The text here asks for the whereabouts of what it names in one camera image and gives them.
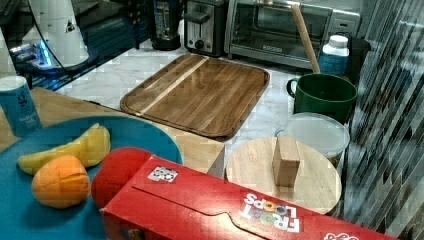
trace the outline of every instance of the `round wooden board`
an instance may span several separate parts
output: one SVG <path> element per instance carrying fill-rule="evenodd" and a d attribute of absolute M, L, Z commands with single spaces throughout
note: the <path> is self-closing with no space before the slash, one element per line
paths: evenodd
<path fill-rule="evenodd" d="M 259 138 L 238 147 L 228 159 L 228 181 L 326 214 L 340 199 L 340 176 L 315 149 L 296 142 L 301 164 L 294 188 L 276 186 L 272 159 L 276 137 Z"/>

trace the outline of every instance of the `banana slice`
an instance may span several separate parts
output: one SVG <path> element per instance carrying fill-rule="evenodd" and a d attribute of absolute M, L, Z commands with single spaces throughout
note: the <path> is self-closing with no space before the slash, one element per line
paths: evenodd
<path fill-rule="evenodd" d="M 109 131 L 98 123 L 91 126 L 74 141 L 53 149 L 21 156 L 18 165 L 22 171 L 34 175 L 46 163 L 65 155 L 73 155 L 84 167 L 99 164 L 110 151 Z"/>

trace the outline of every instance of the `blue light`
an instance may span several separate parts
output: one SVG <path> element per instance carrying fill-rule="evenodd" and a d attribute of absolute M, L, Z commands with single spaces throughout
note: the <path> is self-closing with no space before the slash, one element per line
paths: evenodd
<path fill-rule="evenodd" d="M 47 50 L 46 45 L 44 44 L 44 41 L 40 42 L 40 46 L 41 46 L 41 50 L 43 52 L 43 55 L 46 58 L 47 65 L 49 65 L 49 66 L 52 65 L 52 61 L 50 60 L 49 52 Z"/>

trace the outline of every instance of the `white appliance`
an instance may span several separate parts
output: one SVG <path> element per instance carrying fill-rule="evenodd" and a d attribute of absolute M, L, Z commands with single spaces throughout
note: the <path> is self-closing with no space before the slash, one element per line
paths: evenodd
<path fill-rule="evenodd" d="M 16 71 L 10 58 L 3 33 L 0 30 L 0 78 L 7 76 L 16 76 Z"/>
<path fill-rule="evenodd" d="M 71 0 L 29 0 L 36 26 L 23 43 L 40 49 L 40 57 L 30 61 L 41 69 L 71 68 L 89 58 L 75 20 Z"/>

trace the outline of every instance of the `container lid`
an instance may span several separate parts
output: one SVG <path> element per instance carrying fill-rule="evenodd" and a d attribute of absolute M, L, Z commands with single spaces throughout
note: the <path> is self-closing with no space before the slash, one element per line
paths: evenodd
<path fill-rule="evenodd" d="M 9 76 L 0 78 L 0 92 L 10 91 L 22 87 L 26 79 L 21 76 Z"/>
<path fill-rule="evenodd" d="M 329 44 L 333 47 L 345 48 L 347 47 L 347 42 L 347 37 L 341 35 L 333 35 L 330 37 Z"/>
<path fill-rule="evenodd" d="M 295 137 L 327 158 L 344 151 L 350 141 L 349 132 L 342 124 L 317 113 L 294 114 L 284 134 Z"/>

